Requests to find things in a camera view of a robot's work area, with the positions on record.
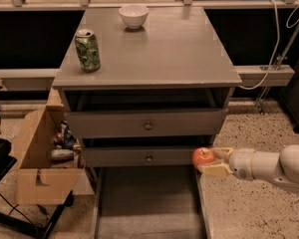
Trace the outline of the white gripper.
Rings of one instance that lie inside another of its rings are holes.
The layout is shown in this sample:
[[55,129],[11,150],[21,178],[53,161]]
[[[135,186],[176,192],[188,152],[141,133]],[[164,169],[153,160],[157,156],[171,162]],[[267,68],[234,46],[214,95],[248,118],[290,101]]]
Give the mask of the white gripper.
[[201,164],[198,170],[202,174],[216,177],[227,177],[232,172],[237,179],[252,181],[252,158],[255,150],[252,148],[214,147],[215,156],[223,161],[229,160],[229,165],[224,162]]

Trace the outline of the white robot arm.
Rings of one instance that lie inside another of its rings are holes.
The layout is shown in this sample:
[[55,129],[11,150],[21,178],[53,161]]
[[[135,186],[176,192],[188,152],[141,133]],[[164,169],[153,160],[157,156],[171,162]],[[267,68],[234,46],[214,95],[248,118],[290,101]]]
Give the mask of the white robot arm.
[[299,194],[299,144],[287,145],[280,152],[253,148],[200,147],[192,164],[202,174],[235,176],[240,180],[263,180],[287,192]]

